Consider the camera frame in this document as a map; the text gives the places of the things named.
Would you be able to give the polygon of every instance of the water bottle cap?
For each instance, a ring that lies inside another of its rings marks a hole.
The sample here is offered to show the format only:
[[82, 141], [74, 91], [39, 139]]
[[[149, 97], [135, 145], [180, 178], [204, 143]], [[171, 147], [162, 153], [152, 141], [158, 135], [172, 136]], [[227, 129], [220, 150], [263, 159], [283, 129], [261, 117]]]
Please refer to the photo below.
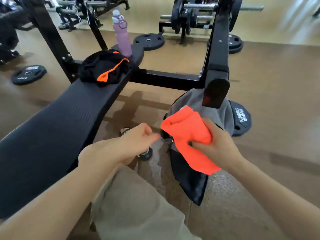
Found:
[[112, 21], [113, 21], [115, 24], [118, 24], [118, 23], [119, 23], [119, 19], [117, 19], [116, 17], [112, 17]]
[[119, 10], [117, 10], [117, 9], [116, 9], [116, 10], [113, 10], [113, 11], [112, 11], [112, 15], [113, 15], [113, 16], [119, 16], [119, 15], [120, 15]]

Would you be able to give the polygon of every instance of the right hand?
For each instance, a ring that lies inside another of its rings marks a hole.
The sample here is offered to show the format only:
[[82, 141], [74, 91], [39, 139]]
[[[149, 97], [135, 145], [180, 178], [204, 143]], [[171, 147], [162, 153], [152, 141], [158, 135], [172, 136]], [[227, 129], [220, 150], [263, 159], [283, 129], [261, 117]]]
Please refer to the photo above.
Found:
[[211, 120], [202, 118], [202, 121], [212, 135], [212, 142], [209, 145], [205, 145], [193, 141], [193, 148], [201, 151], [223, 170], [231, 170], [232, 167], [238, 165], [238, 162], [243, 159], [237, 146], [228, 132], [220, 129]]

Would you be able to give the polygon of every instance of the rubber gym floor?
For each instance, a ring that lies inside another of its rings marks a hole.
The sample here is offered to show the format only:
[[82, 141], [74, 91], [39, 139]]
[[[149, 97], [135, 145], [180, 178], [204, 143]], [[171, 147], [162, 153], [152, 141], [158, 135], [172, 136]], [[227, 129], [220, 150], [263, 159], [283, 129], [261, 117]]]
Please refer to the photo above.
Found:
[[[170, 14], [173, 0], [129, 0], [121, 13], [130, 37], [157, 33], [160, 14]], [[244, 105], [252, 128], [234, 138], [241, 153], [265, 173], [320, 207], [320, 19], [312, 13], [319, 0], [244, 0], [264, 4], [260, 12], [241, 12], [232, 33], [245, 41], [243, 50], [229, 56], [228, 98]], [[58, 25], [58, 17], [52, 13]], [[101, 16], [102, 35], [111, 47], [110, 13]], [[83, 60], [99, 50], [87, 25], [73, 32], [59, 31], [74, 59]], [[198, 74], [206, 53], [206, 33], [193, 31], [185, 45], [167, 29], [165, 45], [146, 51], [141, 68]], [[0, 137], [55, 100], [70, 85], [37, 29], [18, 32], [22, 57], [0, 68]], [[19, 67], [43, 65], [48, 73], [33, 84], [15, 86], [10, 75]], [[148, 123], [159, 132], [162, 118], [183, 91], [128, 83], [102, 122], [96, 141], [118, 136], [119, 129]], [[190, 202], [174, 179], [167, 146], [153, 145], [150, 161], [132, 165], [169, 203], [186, 216], [186, 225], [203, 239], [286, 239], [254, 198], [228, 173], [210, 177], [200, 207]], [[96, 239], [89, 233], [89, 211], [70, 239]]]

